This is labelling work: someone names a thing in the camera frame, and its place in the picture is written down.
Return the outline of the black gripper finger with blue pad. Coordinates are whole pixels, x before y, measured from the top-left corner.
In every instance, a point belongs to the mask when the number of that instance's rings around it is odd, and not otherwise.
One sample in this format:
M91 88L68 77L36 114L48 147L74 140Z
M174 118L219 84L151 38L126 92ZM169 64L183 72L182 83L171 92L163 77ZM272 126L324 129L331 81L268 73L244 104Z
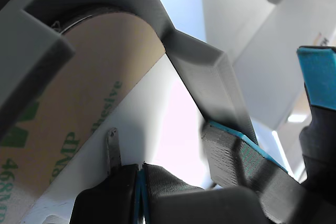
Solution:
M269 219L291 219L302 187L246 135L215 122L205 125L202 140L211 179L221 187L243 186L255 192Z
M299 135L308 178L335 179L335 48L297 49L312 120Z

